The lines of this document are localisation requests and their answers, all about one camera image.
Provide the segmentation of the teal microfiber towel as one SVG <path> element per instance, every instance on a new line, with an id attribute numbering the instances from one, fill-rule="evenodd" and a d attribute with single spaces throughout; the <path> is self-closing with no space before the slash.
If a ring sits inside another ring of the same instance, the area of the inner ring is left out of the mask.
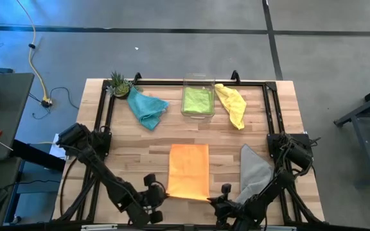
<path id="1" fill-rule="evenodd" d="M 139 123 L 150 131 L 154 131 L 169 106 L 169 102 L 145 96 L 134 87 L 130 89 L 127 101 Z"/>

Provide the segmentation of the grey microfiber towel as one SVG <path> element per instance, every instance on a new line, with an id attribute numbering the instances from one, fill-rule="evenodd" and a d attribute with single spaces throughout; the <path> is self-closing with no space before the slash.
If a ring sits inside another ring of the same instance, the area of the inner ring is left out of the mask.
<path id="1" fill-rule="evenodd" d="M 247 144 L 242 146 L 240 157 L 240 194 L 236 198 L 236 202 L 243 204 L 251 196 L 259 194 L 268 185 L 274 170 Z"/>

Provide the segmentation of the yellow microfiber towel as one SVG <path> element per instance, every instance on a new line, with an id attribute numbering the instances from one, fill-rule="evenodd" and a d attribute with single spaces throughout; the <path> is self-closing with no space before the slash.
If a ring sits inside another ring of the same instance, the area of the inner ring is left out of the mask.
<path id="1" fill-rule="evenodd" d="M 227 110 L 233 126 L 238 130 L 244 129 L 243 116 L 247 103 L 242 95 L 236 89 L 231 89 L 221 83 L 215 84 L 215 92 L 222 106 Z"/>

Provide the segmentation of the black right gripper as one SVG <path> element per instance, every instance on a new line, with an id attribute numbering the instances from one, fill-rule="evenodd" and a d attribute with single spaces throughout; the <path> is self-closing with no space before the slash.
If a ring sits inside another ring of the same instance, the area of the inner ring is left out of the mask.
<path id="1" fill-rule="evenodd" d="M 221 188 L 222 195 L 218 197 L 207 198 L 211 206 L 216 206 L 216 227 L 217 228 L 228 228 L 231 231 L 242 231 L 241 222 L 236 218 L 237 210 L 239 205 L 229 199 L 229 193 L 231 192 L 231 184 L 223 184 Z M 234 218 L 233 225 L 227 222 L 228 218 Z"/>

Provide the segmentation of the green microfiber towel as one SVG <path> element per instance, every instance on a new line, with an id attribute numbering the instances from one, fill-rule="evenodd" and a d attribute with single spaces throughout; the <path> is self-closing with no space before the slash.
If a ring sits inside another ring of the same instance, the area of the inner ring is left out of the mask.
<path id="1" fill-rule="evenodd" d="M 191 114 L 212 114 L 213 93 L 209 89 L 184 89 L 182 111 Z"/>

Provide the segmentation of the black aluminium table frame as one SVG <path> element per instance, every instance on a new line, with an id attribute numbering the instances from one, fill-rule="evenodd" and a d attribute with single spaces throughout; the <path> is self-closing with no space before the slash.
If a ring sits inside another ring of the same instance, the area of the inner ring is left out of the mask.
<path id="1" fill-rule="evenodd" d="M 102 85 L 105 79 L 87 79 L 77 122 L 92 130 L 96 121 Z M 221 186 L 232 184 L 229 198 L 234 200 L 240 193 L 240 149 L 249 145 L 258 155 L 273 165 L 269 155 L 267 134 L 269 128 L 279 133 L 279 127 L 286 133 L 304 135 L 304 127 L 298 100 L 292 81 L 224 80 L 224 85 L 236 89 L 247 102 L 244 115 L 245 128 L 236 129 L 229 120 L 229 115 L 215 96 L 215 115 L 211 122 L 188 121 L 181 114 L 182 80 L 180 79 L 139 79 L 143 94 L 157 97 L 169 102 L 167 112 L 161 116 L 161 122 L 154 131 L 142 126 L 128 107 L 126 100 L 115 99 L 110 106 L 110 97 L 104 96 L 104 115 L 99 115 L 100 125 L 105 125 L 106 111 L 112 108 L 110 119 L 109 155 L 105 157 L 108 168 L 116 175 L 130 182 L 137 191 L 144 191 L 143 177 L 155 173 L 156 179 L 168 187 L 168 163 L 172 144 L 208 144 L 209 145 L 209 189 L 210 196 L 219 196 Z M 268 90 L 269 109 L 272 124 L 268 125 L 267 103 L 263 97 L 263 86 Z M 71 206 L 82 190 L 85 165 L 78 161 L 72 166 L 62 192 L 63 212 Z M 313 215 L 324 220 L 321 201 L 317 190 L 315 174 L 310 172 L 295 180 L 295 188 Z M 108 198 L 103 184 L 97 187 L 96 203 L 91 203 L 96 191 L 92 188 L 85 199 L 83 207 L 71 217 L 73 220 L 89 220 L 94 223 L 127 224 L 128 215 L 120 213 Z M 303 213 L 297 213 L 298 206 L 285 191 L 286 207 L 281 206 L 278 196 L 267 209 L 268 225 L 284 223 L 282 207 L 288 211 L 290 221 L 296 221 L 299 214 L 306 222 Z M 194 224 L 214 225 L 216 217 L 214 208 L 207 201 L 189 200 L 169 197 L 158 208 L 163 213 L 163 221 L 157 225 Z"/>

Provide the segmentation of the white paper sheet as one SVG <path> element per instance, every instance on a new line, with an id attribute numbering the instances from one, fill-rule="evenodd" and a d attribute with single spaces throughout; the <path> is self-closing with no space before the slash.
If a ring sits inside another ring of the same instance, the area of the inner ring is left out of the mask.
<path id="1" fill-rule="evenodd" d="M 66 151 L 63 148 L 60 148 L 58 145 L 56 145 L 56 142 L 58 141 L 59 134 L 56 133 L 53 139 L 53 144 L 51 145 L 49 154 L 53 155 L 55 157 L 61 158 L 66 160 Z"/>

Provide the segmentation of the grey side desk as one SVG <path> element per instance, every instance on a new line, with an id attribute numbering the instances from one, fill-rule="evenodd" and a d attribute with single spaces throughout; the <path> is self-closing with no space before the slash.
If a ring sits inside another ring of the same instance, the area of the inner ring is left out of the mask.
<path id="1" fill-rule="evenodd" d="M 32 73 L 0 74 L 0 141 L 12 147 L 28 99 L 34 75 Z M 0 145 L 0 160 L 10 156 L 10 150 Z"/>

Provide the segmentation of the black rectangular bar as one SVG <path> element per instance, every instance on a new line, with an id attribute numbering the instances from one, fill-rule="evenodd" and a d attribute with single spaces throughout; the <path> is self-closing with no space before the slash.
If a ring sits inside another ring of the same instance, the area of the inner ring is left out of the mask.
<path id="1" fill-rule="evenodd" d="M 48 169 L 56 171 L 64 170 L 66 164 L 65 160 L 34 148 L 30 144 L 25 144 L 21 141 L 14 140 L 12 149 L 13 150 L 10 154 L 12 157 L 19 157 L 25 161 L 38 164 Z"/>

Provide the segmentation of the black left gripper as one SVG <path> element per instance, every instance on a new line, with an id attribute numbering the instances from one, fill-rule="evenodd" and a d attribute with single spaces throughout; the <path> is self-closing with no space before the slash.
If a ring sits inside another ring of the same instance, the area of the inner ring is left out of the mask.
<path id="1" fill-rule="evenodd" d="M 163 220 L 161 211 L 157 211 L 169 194 L 163 190 L 163 184 L 156 180 L 156 176 L 150 173 L 145 176 L 145 185 L 148 187 L 146 192 L 147 211 L 150 212 L 151 224 L 156 224 Z"/>

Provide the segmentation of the clear plastic bin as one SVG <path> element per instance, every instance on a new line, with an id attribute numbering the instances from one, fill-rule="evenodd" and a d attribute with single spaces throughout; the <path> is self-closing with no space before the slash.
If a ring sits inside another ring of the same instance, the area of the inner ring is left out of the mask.
<path id="1" fill-rule="evenodd" d="M 183 116 L 190 117 L 191 119 L 196 119 L 200 121 L 210 121 L 215 114 L 215 79 L 212 76 L 199 73 L 188 73 L 183 78 L 183 88 L 182 88 L 182 101 L 184 95 L 184 89 L 186 87 L 192 87 L 196 89 L 209 89 L 213 93 L 213 113 L 212 114 L 191 114 L 182 111 Z"/>

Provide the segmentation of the silver table bracket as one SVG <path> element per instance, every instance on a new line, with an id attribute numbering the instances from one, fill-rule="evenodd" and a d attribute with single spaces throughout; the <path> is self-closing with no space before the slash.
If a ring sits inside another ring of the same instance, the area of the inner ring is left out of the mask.
<path id="1" fill-rule="evenodd" d="M 118 226 L 113 224 L 92 224 L 82 225 L 80 231 L 115 231 L 117 229 Z"/>
<path id="2" fill-rule="evenodd" d="M 260 231 L 297 231 L 296 227 L 263 226 Z"/>

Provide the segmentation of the orange microfiber towel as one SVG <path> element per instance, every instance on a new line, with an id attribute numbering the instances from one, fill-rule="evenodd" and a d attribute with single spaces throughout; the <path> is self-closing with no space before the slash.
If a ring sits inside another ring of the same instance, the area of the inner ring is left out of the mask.
<path id="1" fill-rule="evenodd" d="M 172 144 L 167 193 L 174 198 L 207 201 L 209 195 L 209 145 Z"/>

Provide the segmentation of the dark low desk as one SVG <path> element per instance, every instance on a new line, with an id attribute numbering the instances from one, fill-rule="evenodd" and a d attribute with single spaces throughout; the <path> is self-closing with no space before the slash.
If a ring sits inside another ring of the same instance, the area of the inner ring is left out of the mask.
<path id="1" fill-rule="evenodd" d="M 12 210 L 13 189 L 12 184 L 16 183 L 22 160 L 20 158 L 8 158 L 0 161 L 0 188 L 10 185 L 6 190 L 8 196 L 4 199 L 0 209 L 0 226 L 3 226 L 7 215 Z"/>

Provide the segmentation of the potted succulent plant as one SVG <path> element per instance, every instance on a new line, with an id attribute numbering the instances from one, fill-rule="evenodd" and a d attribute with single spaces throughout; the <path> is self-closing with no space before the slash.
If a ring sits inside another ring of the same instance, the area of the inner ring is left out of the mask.
<path id="1" fill-rule="evenodd" d="M 133 84 L 123 74 L 113 71 L 106 91 L 115 98 L 127 99 L 131 88 L 133 88 Z"/>

